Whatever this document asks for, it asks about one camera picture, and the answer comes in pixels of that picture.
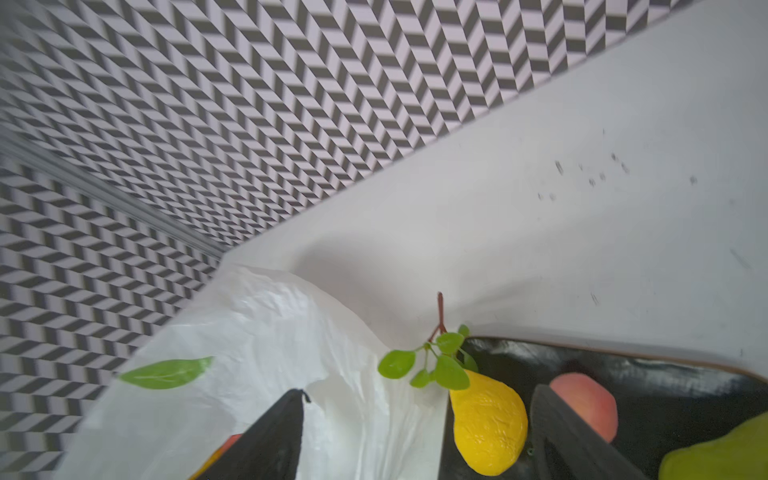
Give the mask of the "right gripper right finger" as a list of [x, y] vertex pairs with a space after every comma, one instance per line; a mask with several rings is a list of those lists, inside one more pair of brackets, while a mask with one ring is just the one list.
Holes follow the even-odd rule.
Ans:
[[549, 384], [538, 384], [529, 402], [529, 440], [538, 479], [648, 477], [647, 468], [603, 440]]

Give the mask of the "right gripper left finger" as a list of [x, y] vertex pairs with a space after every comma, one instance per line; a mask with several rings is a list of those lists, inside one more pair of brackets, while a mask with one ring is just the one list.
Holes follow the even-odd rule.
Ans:
[[198, 479], [294, 479], [308, 401], [302, 390], [286, 392]]

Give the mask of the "pink fake peach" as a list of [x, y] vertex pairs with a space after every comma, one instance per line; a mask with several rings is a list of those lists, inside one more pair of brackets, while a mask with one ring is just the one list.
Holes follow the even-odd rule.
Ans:
[[554, 378], [549, 387], [559, 395], [603, 440], [611, 443], [618, 430], [618, 409], [614, 396], [591, 377], [566, 373]]

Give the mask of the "yellow fake pear with leaves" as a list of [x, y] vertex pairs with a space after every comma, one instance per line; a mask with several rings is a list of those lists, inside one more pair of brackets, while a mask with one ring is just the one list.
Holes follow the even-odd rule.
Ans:
[[437, 309], [438, 324], [426, 342], [416, 349], [388, 352], [378, 373], [390, 380], [410, 376], [410, 386], [417, 389], [435, 383], [447, 390], [458, 452], [475, 473], [499, 476], [522, 454], [528, 433], [526, 407], [514, 389], [479, 372], [464, 348], [469, 328], [446, 327], [441, 293]]

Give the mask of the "white plastic bag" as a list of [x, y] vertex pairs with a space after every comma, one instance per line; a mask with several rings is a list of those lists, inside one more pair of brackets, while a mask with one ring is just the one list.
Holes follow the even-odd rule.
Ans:
[[309, 399], [299, 478], [434, 479], [446, 392], [377, 370], [387, 352], [422, 341], [295, 275], [224, 267], [118, 369], [54, 475], [188, 479], [298, 389]]

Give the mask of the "red yellow fake mango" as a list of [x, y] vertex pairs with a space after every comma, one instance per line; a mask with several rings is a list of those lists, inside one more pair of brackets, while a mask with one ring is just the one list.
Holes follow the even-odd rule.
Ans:
[[227, 452], [234, 443], [241, 438], [241, 434], [235, 434], [230, 436], [204, 463], [203, 465], [189, 478], [189, 480], [198, 479], [209, 467], [211, 467], [221, 456]]

